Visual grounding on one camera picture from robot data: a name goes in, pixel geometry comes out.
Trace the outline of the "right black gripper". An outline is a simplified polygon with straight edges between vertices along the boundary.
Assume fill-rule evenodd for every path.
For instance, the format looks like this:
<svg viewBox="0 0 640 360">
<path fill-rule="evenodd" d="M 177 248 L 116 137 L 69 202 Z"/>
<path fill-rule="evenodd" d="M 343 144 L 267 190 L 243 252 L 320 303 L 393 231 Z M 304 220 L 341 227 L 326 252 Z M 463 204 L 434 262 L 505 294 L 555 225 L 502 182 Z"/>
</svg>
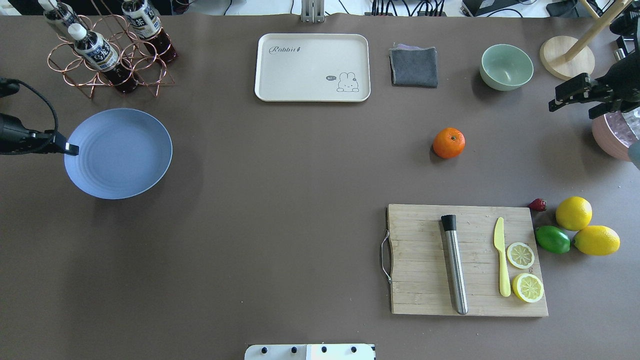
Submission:
<svg viewBox="0 0 640 360">
<path fill-rule="evenodd" d="M 588 73 L 583 72 L 556 86 L 555 97 L 548 103 L 549 112 L 555 112 L 569 104 L 594 101 L 591 91 L 598 85 L 607 89 L 608 100 L 589 109 L 591 120 L 608 113 L 629 113 L 637 109 L 640 102 L 639 51 L 635 50 L 620 59 L 605 75 L 597 79 L 592 79 Z"/>
</svg>

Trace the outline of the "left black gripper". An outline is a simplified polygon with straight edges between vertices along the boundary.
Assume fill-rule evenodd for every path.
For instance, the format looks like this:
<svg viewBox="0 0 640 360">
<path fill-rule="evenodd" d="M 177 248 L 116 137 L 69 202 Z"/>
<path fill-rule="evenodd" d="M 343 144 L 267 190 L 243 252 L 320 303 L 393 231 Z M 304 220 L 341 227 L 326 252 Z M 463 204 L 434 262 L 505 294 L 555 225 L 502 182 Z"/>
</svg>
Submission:
<svg viewBox="0 0 640 360">
<path fill-rule="evenodd" d="M 0 153 L 2 155 L 25 155 L 58 153 L 77 156 L 80 148 L 67 138 L 53 131 L 50 133 L 27 129 L 19 118 L 0 114 Z"/>
</svg>

